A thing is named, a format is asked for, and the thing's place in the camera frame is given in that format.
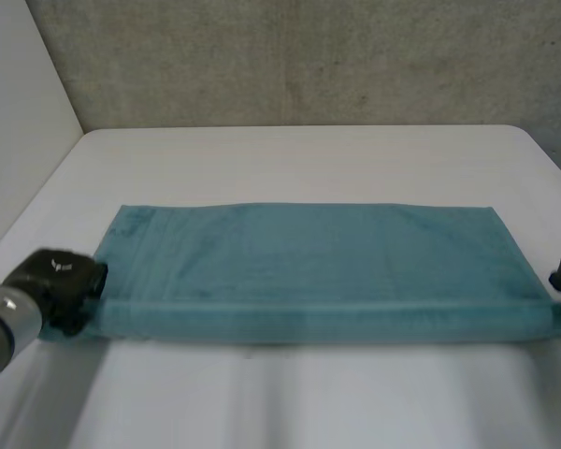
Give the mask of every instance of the robotic arm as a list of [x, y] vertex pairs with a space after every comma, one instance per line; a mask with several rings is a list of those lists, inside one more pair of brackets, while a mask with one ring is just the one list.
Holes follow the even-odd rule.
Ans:
[[0, 284], [0, 371], [46, 324], [67, 337], [80, 333], [100, 298], [108, 267], [66, 251], [31, 254]]

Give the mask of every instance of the teal towel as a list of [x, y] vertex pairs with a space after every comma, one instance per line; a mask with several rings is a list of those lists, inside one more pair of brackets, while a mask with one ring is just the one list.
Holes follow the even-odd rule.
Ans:
[[372, 343], [555, 334], [551, 298], [491, 208], [123, 206], [95, 256], [109, 275], [90, 335]]

